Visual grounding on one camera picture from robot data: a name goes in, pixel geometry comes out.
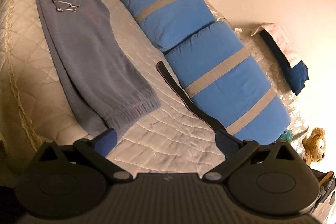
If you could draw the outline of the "grey-blue fleece sweatpants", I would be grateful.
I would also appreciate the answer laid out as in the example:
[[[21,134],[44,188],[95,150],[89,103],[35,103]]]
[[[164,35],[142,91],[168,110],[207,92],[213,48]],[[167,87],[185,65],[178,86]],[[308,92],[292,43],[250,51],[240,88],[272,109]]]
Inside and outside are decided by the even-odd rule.
[[[36,0],[46,42],[78,124],[90,135],[123,135],[161,107],[119,47],[102,0]]]

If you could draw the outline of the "teal knitted item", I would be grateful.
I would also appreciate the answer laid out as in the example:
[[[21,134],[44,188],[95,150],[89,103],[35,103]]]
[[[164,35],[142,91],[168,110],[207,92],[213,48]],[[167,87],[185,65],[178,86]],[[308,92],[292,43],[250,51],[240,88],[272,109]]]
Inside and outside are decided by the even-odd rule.
[[[289,143],[293,141],[292,130],[286,129],[278,138],[281,141],[288,141]]]

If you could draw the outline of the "blue grey-striped pillow right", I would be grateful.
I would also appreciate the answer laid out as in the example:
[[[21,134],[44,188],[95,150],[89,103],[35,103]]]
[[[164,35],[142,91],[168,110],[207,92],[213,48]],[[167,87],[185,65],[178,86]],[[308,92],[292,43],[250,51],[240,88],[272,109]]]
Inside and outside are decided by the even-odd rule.
[[[194,105],[234,137],[265,145],[290,124],[264,71],[226,22],[194,34],[166,60]]]

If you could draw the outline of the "grey quilted bedspread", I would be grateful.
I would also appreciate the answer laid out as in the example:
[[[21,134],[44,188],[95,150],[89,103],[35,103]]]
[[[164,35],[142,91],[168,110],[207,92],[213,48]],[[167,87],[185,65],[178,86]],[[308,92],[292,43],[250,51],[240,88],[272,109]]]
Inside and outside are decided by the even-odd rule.
[[[102,0],[127,57],[147,79],[161,108],[140,119],[108,155],[131,174],[204,174],[224,160],[213,130],[184,105],[156,65],[153,47],[120,0]],[[86,138],[59,82],[35,0],[1,0],[1,141],[13,169],[21,170],[45,140],[69,145]]]

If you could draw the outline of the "brown teddy bear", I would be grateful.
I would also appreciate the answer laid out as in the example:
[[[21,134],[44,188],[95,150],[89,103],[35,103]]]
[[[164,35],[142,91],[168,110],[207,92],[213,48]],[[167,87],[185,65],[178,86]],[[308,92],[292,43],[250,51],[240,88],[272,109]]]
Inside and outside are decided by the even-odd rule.
[[[305,149],[305,162],[310,166],[313,162],[320,162],[325,158],[326,140],[325,130],[314,128],[311,135],[302,141]]]

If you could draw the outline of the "navy folded cloth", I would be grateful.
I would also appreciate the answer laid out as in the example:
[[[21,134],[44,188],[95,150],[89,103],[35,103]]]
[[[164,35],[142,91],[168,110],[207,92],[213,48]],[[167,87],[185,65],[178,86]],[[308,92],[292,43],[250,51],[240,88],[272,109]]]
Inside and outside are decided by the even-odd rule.
[[[262,30],[260,36],[266,42],[280,65],[282,73],[291,91],[297,96],[305,87],[305,82],[309,80],[309,70],[303,61],[300,61],[294,67],[290,67],[289,61],[286,59],[284,53],[277,46],[272,36],[266,31]]]

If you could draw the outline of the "pink white folded cloth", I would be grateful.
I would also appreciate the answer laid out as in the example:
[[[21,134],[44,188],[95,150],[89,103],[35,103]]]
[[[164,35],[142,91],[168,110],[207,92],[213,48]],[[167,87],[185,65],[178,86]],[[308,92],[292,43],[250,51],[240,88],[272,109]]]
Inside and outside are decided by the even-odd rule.
[[[260,33],[261,31],[266,31],[268,34],[270,34],[276,46],[288,61],[290,68],[295,67],[302,60],[299,51],[294,46],[294,44],[290,42],[284,31],[284,28],[282,28],[279,24],[263,23],[262,25],[252,30],[251,36]]]

